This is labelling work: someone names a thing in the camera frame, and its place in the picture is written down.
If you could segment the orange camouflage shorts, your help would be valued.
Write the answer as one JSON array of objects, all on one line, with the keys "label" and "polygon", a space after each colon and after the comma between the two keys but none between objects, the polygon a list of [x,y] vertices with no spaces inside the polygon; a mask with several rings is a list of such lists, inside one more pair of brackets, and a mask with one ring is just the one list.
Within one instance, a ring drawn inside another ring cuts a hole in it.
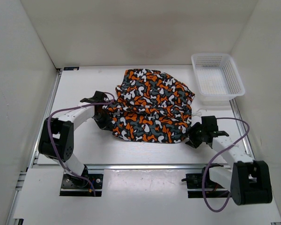
[{"label": "orange camouflage shorts", "polygon": [[195,94],[183,82],[158,70],[128,69],[115,91],[118,98],[103,107],[115,137],[170,144],[187,138]]}]

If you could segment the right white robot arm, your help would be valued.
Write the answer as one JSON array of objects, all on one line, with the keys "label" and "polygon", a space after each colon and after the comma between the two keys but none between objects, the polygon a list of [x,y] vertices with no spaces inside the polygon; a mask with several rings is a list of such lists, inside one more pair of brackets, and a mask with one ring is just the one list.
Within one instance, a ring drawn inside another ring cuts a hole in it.
[{"label": "right white robot arm", "polygon": [[206,187],[214,184],[228,192],[228,199],[236,205],[271,203],[273,200],[269,167],[265,161],[257,161],[242,151],[229,134],[220,131],[215,116],[203,116],[190,131],[187,145],[197,148],[206,143],[216,154],[202,169],[201,188],[207,202]]}]

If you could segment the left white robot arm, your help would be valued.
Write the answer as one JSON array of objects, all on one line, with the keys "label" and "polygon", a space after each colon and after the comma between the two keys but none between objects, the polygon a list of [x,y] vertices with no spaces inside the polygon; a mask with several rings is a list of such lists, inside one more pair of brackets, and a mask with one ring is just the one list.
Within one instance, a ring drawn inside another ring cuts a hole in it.
[{"label": "left white robot arm", "polygon": [[80,100],[77,106],[54,111],[44,120],[38,152],[56,161],[79,188],[88,184],[89,176],[86,165],[74,155],[74,132],[89,119],[94,119],[101,129],[111,127],[105,107],[114,101],[112,94],[96,91],[92,97]]}]

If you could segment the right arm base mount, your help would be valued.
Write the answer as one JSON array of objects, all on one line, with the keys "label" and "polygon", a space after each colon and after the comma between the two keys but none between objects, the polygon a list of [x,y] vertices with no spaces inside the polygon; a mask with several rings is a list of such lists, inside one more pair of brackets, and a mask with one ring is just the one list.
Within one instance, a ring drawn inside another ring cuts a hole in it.
[{"label": "right arm base mount", "polygon": [[[185,176],[181,179],[182,184],[186,184],[188,198],[203,198],[202,181],[203,173],[207,164],[185,164]],[[225,198],[229,192],[220,184],[209,179],[209,174],[205,181],[206,198]]]}]

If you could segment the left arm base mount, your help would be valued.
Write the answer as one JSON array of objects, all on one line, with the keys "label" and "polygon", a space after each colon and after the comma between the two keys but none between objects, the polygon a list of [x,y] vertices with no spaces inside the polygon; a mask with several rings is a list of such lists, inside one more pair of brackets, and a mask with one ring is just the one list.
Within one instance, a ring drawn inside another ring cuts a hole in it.
[{"label": "left arm base mount", "polygon": [[101,197],[103,189],[104,175],[102,173],[89,173],[88,180],[92,186],[86,181],[67,173],[63,174],[60,185],[60,196],[78,196],[78,197]]}]

